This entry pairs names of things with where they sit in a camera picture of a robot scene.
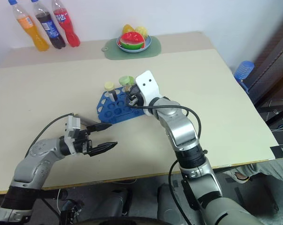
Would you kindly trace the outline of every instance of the red soda bottle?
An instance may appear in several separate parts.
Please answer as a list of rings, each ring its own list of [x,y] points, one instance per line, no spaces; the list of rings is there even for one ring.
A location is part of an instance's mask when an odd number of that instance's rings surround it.
[[[72,23],[66,8],[63,6],[60,0],[52,0],[53,11],[59,25],[65,30],[66,38],[71,47],[78,47],[80,40],[75,34],[72,27]]]

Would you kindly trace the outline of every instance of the watermelon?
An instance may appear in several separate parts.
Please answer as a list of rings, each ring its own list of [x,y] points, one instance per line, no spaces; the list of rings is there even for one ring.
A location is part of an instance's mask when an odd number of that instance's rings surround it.
[[[121,36],[120,44],[125,49],[137,50],[145,47],[145,39],[141,34],[131,31]]]

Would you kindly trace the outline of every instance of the blue plate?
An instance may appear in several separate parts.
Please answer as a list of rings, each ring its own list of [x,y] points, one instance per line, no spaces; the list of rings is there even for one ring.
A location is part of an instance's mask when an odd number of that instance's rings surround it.
[[[123,51],[128,52],[128,53],[139,53],[139,52],[142,52],[142,51],[144,51],[145,49],[147,49],[147,48],[150,46],[150,44],[152,43],[152,38],[151,38],[151,36],[147,36],[147,38],[146,38],[146,40],[145,40],[145,47],[144,47],[144,48],[140,48],[140,49],[137,49],[137,50],[129,50],[129,49],[125,49],[125,48],[123,48],[122,46],[119,46],[119,45],[118,45],[118,42],[119,42],[119,39],[120,39],[120,38],[121,38],[121,37],[119,37],[119,38],[116,40],[117,46],[118,46],[120,49],[122,49]]]

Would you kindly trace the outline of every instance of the toy fruit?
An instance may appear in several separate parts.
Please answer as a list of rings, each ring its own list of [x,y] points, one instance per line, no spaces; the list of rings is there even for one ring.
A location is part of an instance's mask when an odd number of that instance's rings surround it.
[[[131,32],[131,31],[135,31],[134,28],[132,28],[130,25],[126,24],[126,25],[124,25],[124,27],[122,29],[122,34]]]
[[[144,37],[144,39],[146,39],[148,36],[147,30],[145,27],[136,27],[135,31],[141,34]]]
[[[137,50],[145,47],[145,39],[141,34],[132,31],[121,36],[120,44],[125,49]]]

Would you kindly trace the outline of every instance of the black cable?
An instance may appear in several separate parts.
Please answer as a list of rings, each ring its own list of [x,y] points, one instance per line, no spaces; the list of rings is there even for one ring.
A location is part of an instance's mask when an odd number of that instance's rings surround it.
[[[61,224],[62,224],[62,221],[61,221],[61,218],[60,218],[59,213],[58,213],[43,197],[41,197],[40,199],[44,202],[44,204],[45,204],[51,211],[53,211],[53,213],[54,213],[54,214],[57,216],[57,218],[59,219],[59,224],[61,225]]]
[[[153,105],[153,106],[135,106],[135,105],[128,105],[131,108],[135,108],[135,109],[161,109],[161,108],[179,108],[179,109],[184,109],[188,112],[191,112],[195,118],[198,121],[199,124],[199,130],[198,130],[198,138],[201,136],[201,132],[202,132],[202,125],[201,125],[201,120],[199,119],[199,116],[196,114],[195,111],[193,111],[192,109],[185,107],[185,106],[181,106],[181,105]]]
[[[27,153],[25,154],[25,158],[27,157],[27,155],[29,154],[29,151],[31,149],[31,147],[36,143],[36,141],[40,138],[40,136],[45,132],[46,129],[48,129],[53,123],[55,123],[57,120],[62,119],[64,117],[67,116],[73,116],[73,113],[68,113],[62,116],[59,116],[58,118],[54,119],[52,122],[50,122],[49,124],[46,125],[45,128],[43,128],[43,130],[37,135],[37,137],[33,140],[32,144],[29,146],[29,149],[27,150]]]
[[[176,197],[175,197],[175,194],[174,194],[174,190],[173,190],[173,187],[171,186],[171,180],[170,180],[170,177],[171,177],[171,173],[173,171],[173,168],[174,166],[177,164],[178,160],[176,160],[170,167],[169,169],[169,173],[168,173],[168,187],[169,187],[169,191],[171,193],[171,196],[173,197],[174,199],[174,202],[176,204],[176,206],[178,207],[180,213],[182,214],[183,218],[185,219],[186,223],[188,225],[192,225],[192,223],[189,221],[189,219],[187,218],[186,214],[184,213],[183,209],[181,208],[180,206],[180,203],[177,201]]]

